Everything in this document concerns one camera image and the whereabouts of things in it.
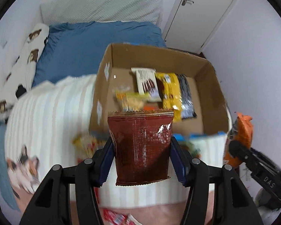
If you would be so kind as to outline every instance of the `door handle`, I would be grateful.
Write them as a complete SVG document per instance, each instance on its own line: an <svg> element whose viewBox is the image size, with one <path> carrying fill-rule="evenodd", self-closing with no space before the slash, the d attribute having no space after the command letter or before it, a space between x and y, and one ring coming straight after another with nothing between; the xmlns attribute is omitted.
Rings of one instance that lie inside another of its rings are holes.
<svg viewBox="0 0 281 225"><path fill-rule="evenodd" d="M183 0L181 5L182 5L182 6L185 6L185 4L186 4L187 2L190 3L190 4L194 4L194 1L192 1L192 0Z"/></svg>

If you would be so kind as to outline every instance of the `pink fabric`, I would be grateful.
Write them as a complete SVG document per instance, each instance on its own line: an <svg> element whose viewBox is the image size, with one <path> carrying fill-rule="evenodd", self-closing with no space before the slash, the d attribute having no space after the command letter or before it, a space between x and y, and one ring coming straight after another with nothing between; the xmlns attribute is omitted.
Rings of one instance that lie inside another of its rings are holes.
<svg viewBox="0 0 281 225"><path fill-rule="evenodd" d="M214 191L209 193L205 224L207 224L213 214ZM152 207L134 209L112 209L121 214L131 214L142 225L179 225L184 213L186 202L171 205L156 205ZM71 202L71 215L73 225L79 225L77 217L76 203Z"/></svg>

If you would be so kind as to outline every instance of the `white door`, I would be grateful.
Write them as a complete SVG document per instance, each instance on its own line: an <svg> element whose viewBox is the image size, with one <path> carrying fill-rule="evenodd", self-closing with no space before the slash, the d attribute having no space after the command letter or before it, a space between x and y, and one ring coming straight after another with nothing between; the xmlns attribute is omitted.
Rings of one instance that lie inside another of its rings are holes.
<svg viewBox="0 0 281 225"><path fill-rule="evenodd" d="M165 37L167 47L198 52L233 0L188 0L180 3Z"/></svg>

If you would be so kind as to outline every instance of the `bear print blanket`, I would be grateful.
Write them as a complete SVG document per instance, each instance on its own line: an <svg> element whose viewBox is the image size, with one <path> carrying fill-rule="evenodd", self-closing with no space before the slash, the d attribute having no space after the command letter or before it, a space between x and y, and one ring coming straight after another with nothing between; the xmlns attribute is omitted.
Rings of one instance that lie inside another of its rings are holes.
<svg viewBox="0 0 281 225"><path fill-rule="evenodd" d="M0 92L0 119L5 120L18 98L31 90L35 68L45 47L49 27L38 23L29 34L21 53Z"/></svg>

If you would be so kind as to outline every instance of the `blue fabric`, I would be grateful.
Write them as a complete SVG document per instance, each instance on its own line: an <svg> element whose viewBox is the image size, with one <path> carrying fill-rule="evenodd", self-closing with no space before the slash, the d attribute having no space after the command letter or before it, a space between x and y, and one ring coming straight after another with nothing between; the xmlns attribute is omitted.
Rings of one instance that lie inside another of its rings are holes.
<svg viewBox="0 0 281 225"><path fill-rule="evenodd" d="M110 43L165 47L161 30L150 22L78 23L50 26L48 42L37 63L32 86L56 83L67 76L97 73Z"/></svg>
<svg viewBox="0 0 281 225"><path fill-rule="evenodd" d="M7 173L7 164L5 160L4 137L6 124L0 122L0 192L5 202L11 209L20 211L13 190L10 185L10 180Z"/></svg>

